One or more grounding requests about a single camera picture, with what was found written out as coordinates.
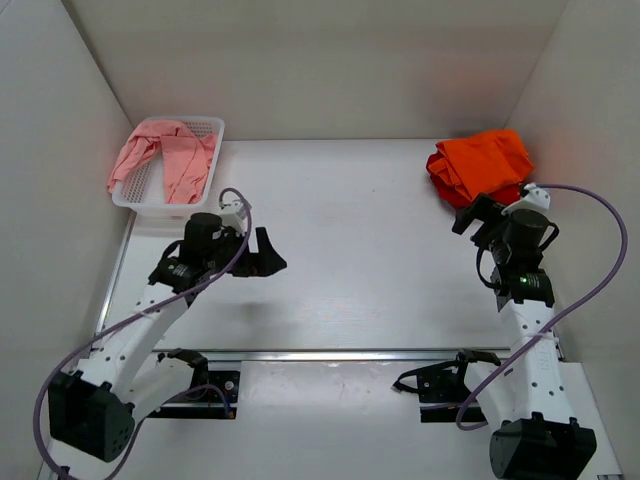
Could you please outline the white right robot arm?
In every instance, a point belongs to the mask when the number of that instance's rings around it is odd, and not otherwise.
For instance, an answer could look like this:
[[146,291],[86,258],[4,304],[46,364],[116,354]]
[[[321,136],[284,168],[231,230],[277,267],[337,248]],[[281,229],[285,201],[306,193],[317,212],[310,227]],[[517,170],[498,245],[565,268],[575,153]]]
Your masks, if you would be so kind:
[[448,376],[453,396],[476,396],[492,431],[489,460],[498,479],[577,479],[597,449],[594,431],[579,424],[570,405],[548,325],[555,297],[541,263],[559,234],[543,213],[548,206],[540,190],[510,206],[481,194],[457,213],[452,228],[462,234],[480,221],[471,240],[494,261],[482,282],[495,294],[509,342],[507,360],[467,353],[467,365]]

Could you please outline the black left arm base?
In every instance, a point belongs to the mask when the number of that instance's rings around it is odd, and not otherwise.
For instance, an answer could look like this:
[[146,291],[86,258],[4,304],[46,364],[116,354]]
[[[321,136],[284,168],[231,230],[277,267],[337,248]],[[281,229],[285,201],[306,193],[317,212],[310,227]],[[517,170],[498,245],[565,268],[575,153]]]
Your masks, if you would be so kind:
[[174,349],[156,355],[157,362],[177,360],[190,368],[186,392],[175,395],[152,411],[149,418],[234,420],[240,393],[239,366],[220,367],[200,352]]

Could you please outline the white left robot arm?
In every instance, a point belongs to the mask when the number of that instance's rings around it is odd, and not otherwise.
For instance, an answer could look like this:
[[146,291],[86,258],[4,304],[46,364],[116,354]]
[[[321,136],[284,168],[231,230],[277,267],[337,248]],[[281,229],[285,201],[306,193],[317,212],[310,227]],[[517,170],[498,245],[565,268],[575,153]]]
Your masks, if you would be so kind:
[[47,389],[51,437],[104,462],[118,458],[136,427],[176,396],[197,398],[208,389],[207,359],[176,348],[147,365],[167,330],[189,309],[207,283],[226,273],[269,277],[287,266],[265,228],[248,247],[241,217],[195,213],[182,239],[162,253],[136,303],[134,321],[114,328],[72,373],[56,374]]

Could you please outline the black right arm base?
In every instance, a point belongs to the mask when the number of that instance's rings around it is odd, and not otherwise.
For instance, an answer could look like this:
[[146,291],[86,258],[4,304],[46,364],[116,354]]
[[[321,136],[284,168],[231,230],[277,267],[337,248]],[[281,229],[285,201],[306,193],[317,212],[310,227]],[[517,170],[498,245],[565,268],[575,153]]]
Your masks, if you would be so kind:
[[418,396],[421,423],[453,423],[459,406],[470,394],[464,384],[468,367],[477,364],[500,366],[501,360],[494,353],[462,349],[453,360],[400,374],[392,389]]

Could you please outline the pink t shirt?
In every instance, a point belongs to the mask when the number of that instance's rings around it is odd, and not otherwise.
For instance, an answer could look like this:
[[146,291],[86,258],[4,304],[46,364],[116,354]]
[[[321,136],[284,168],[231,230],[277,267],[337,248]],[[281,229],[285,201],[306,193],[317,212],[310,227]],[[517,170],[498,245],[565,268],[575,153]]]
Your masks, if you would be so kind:
[[198,135],[180,120],[146,119],[121,148],[107,183],[108,191],[114,192],[117,183],[160,155],[165,202],[194,204],[203,197],[219,140],[219,133]]

